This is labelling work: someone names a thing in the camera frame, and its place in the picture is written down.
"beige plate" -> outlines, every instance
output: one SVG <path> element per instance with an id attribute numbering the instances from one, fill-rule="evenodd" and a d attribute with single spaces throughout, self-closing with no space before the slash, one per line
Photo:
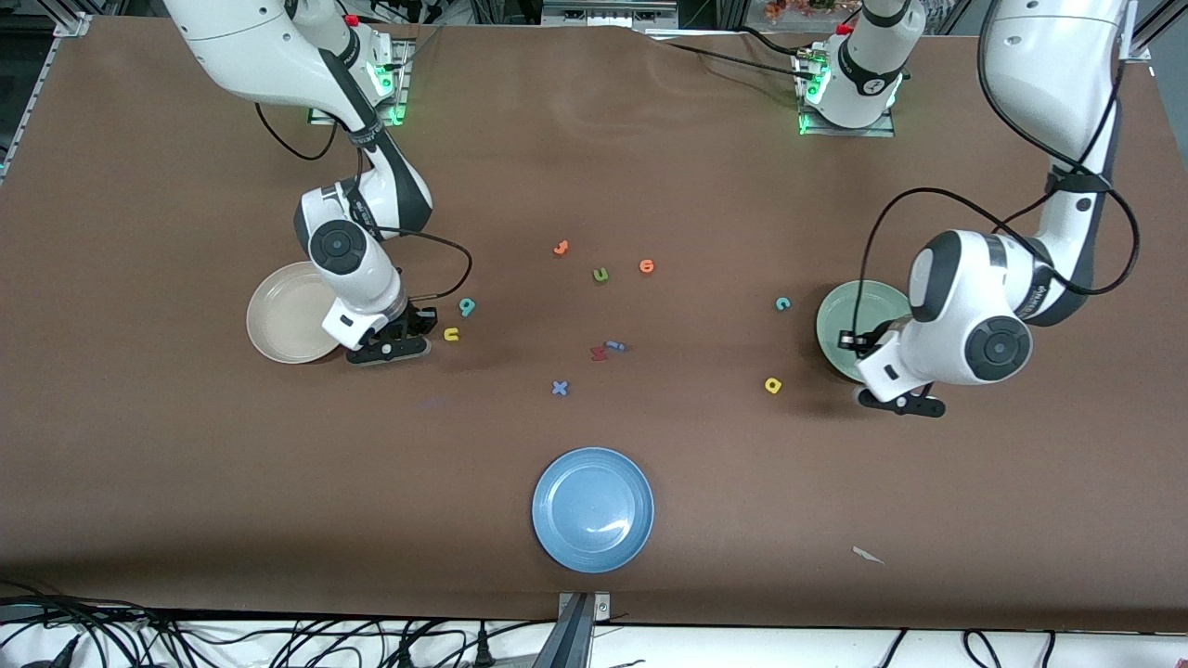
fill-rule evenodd
<path id="1" fill-rule="evenodd" d="M 264 357 L 284 364 L 314 361 L 337 347 L 322 329 L 334 290 L 312 263 L 280 267 L 264 279 L 247 304 L 247 335 Z"/>

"blue plate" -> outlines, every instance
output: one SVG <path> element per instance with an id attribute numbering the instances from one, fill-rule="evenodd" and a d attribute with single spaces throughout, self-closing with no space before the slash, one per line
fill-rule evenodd
<path id="1" fill-rule="evenodd" d="M 579 573 L 634 559 L 652 532 L 652 487 L 607 448 L 570 450 L 549 465 L 532 497 L 532 527 L 549 556 Z"/>

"brown table surface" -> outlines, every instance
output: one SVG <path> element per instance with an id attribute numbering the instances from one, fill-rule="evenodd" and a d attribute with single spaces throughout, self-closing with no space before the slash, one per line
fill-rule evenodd
<path id="1" fill-rule="evenodd" d="M 855 408 L 817 348 L 817 304 L 896 193 L 1004 214 L 1040 194 L 1045 159 L 991 114 L 974 48 L 922 40 L 898 136 L 861 140 L 798 136 L 779 75 L 626 30 L 443 30 L 393 136 L 429 229 L 474 252 L 457 296 L 478 308 L 442 304 L 460 342 L 353 368 L 268 361 L 244 328 L 257 284 L 302 259 L 301 194 L 354 172 L 348 144 L 297 160 L 171 23 L 96 19 L 0 188 L 0 569 L 160 606 L 544 617 L 558 591 L 607 590 L 630 620 L 1184 630 L 1188 181 L 1145 67 L 1121 95 L 1130 283 L 1035 330 L 1018 378 L 939 387 L 940 421 Z M 905 202 L 872 277 L 903 288 L 949 227 L 986 229 Z M 1099 283 L 1127 244 L 1111 213 Z M 386 248 L 412 292 L 462 267 Z M 607 339 L 631 351 L 592 361 Z M 644 552 L 598 576 L 530 522 L 544 467 L 590 445 L 638 462 L 657 504 Z"/>

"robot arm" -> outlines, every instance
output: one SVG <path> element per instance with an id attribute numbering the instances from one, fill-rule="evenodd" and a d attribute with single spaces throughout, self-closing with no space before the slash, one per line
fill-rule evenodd
<path id="1" fill-rule="evenodd" d="M 911 316 L 887 323 L 858 361 L 877 403 L 889 408 L 934 382 L 984 385 L 1019 372 L 1032 351 L 1024 323 L 1062 322 L 1085 302 L 1053 277 L 1093 278 L 1093 245 L 1111 178 L 1119 115 L 1107 109 L 1111 51 L 1124 0 L 1003 0 L 982 32 L 986 78 L 1004 113 L 1093 175 L 1069 176 L 1053 159 L 1036 260 L 1009 237 L 966 231 L 937 235 L 916 256 Z M 1094 136 L 1104 113 L 1108 113 Z"/>
<path id="2" fill-rule="evenodd" d="M 891 106 L 924 23 L 920 0 L 866 0 L 854 31 L 826 42 L 828 71 L 805 101 L 839 127 L 872 125 Z"/>
<path id="3" fill-rule="evenodd" d="M 379 228 L 419 232 L 432 213 L 424 179 L 375 114 L 375 95 L 352 74 L 361 58 L 361 46 L 352 45 L 362 38 L 352 37 L 341 17 L 328 18 L 328 1 L 165 4 L 215 83 L 249 101 L 334 115 L 373 165 L 358 183 L 352 177 L 307 193 L 293 216 L 302 248 L 337 295 L 322 326 L 358 351 L 407 304 L 399 272 L 379 246 L 397 233 Z M 307 34 L 330 49 L 315 46 Z M 364 59 L 362 67 L 373 64 Z"/>

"small paper scrap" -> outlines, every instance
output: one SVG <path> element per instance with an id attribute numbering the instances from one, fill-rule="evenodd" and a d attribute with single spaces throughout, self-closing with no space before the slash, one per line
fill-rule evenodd
<path id="1" fill-rule="evenodd" d="M 868 553 L 868 552 L 864 550 L 862 548 L 860 548 L 860 547 L 858 547 L 858 546 L 854 546 L 854 554 L 857 554 L 858 556 L 860 556 L 860 557 L 865 559 L 866 561 L 878 561 L 878 562 L 879 562 L 879 563 L 881 563 L 883 566 L 886 566 L 886 565 L 887 565 L 887 562 L 886 562 L 886 561 L 883 561 L 881 559 L 879 559 L 879 557 L 874 556 L 873 554 L 871 554 L 871 553 Z"/>

